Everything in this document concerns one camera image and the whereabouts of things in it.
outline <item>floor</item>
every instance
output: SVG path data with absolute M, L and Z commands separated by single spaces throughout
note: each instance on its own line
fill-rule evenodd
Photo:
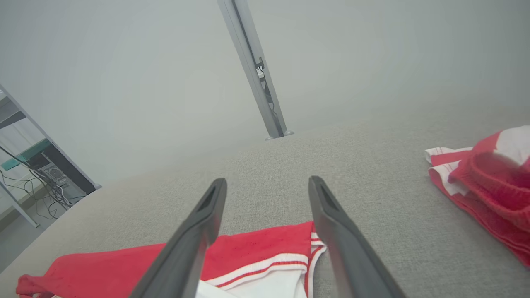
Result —
M 59 217 L 65 212 L 60 206 L 55 208 L 55 205 L 51 208 L 51 211 L 55 217 Z M 40 226 L 33 227 L 22 215 L 19 215 L 14 222 L 0 232 L 0 273 L 55 221 L 42 201 L 31 206 L 26 212 Z

